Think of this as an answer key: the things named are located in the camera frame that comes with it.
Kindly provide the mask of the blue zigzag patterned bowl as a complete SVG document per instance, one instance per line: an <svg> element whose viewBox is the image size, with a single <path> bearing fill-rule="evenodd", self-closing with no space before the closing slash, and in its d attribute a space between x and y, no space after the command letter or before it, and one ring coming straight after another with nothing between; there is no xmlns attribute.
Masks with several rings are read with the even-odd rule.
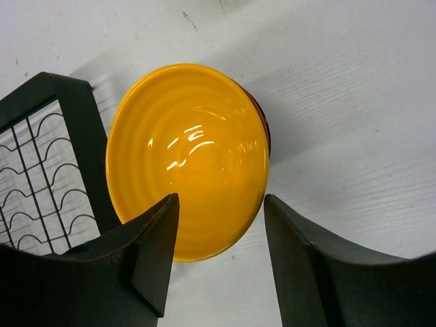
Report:
<svg viewBox="0 0 436 327"><path fill-rule="evenodd" d="M263 125L263 128L264 128L264 132L265 132L265 135L266 135L266 141L268 143L268 156L270 156L270 153L271 153L271 139L270 139L270 129L269 129L269 125L268 125L268 121L267 121L266 115L264 114L264 111L262 110L262 108L259 105L259 103L257 102L257 100L250 94L250 92L248 92L248 90L243 88L240 84L239 84L239 87L245 92L247 97L251 100L251 103L254 105L255 109L258 112L258 115L260 116L260 119L262 121L262 125Z"/></svg>

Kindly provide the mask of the yellow ribbed bowl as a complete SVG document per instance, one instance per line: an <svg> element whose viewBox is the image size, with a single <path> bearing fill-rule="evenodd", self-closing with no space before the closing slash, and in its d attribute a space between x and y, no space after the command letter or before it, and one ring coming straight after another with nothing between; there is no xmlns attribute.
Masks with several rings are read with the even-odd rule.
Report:
<svg viewBox="0 0 436 327"><path fill-rule="evenodd" d="M106 180L127 223L164 196L180 201L174 259L195 262L249 229L268 182L260 116L238 83L207 66L160 67L128 90L106 150Z"/></svg>

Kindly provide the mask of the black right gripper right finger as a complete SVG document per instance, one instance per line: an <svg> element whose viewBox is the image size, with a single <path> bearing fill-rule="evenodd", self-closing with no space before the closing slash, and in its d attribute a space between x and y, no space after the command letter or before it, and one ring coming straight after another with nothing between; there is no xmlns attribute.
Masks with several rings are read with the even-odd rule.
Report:
<svg viewBox="0 0 436 327"><path fill-rule="evenodd" d="M264 218L284 326L434 326L435 254L405 259L308 220L273 194Z"/></svg>

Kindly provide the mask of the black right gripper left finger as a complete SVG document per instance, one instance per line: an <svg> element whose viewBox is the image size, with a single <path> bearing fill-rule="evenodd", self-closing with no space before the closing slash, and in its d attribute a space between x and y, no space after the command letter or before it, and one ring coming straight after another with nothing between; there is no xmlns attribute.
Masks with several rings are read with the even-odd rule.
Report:
<svg viewBox="0 0 436 327"><path fill-rule="evenodd" d="M2 326L156 326L179 221L173 193L64 254L1 247Z"/></svg>

